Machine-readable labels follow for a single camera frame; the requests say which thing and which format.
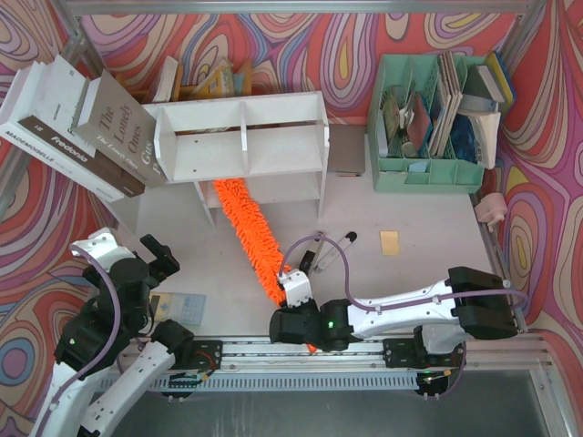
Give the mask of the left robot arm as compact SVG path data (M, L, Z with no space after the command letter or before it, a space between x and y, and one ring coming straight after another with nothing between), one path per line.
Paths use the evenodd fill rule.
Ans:
M83 276L98 290L66 323L35 436L109 436L152 382L193 351L194 335L174 320L158 324L138 358L103 395L94 397L118 355L148 322L149 294L179 271L169 247L152 235L140 243L153 255L144 261L103 228L70 245L88 262Z

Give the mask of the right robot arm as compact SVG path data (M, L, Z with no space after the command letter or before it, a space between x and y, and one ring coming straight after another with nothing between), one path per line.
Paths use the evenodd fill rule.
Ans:
M350 344L392 330L410 329L414 359L399 367L424 368L467 340L505 340L518 333L509 301L514 291L500 277L455 267L433 285L376 299L338 299L318 305L311 283L300 270L280 277L284 303L271 316L273 343L309 345L324 352L348 350Z

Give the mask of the orange microfiber duster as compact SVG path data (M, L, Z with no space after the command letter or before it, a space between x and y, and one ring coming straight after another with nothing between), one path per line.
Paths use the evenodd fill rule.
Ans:
M279 282L280 272L282 270L290 279L292 270L284 263L284 255L259 204L251 198L241 178L218 179L213 182L213 187L259 283L274 303L285 307L287 294Z

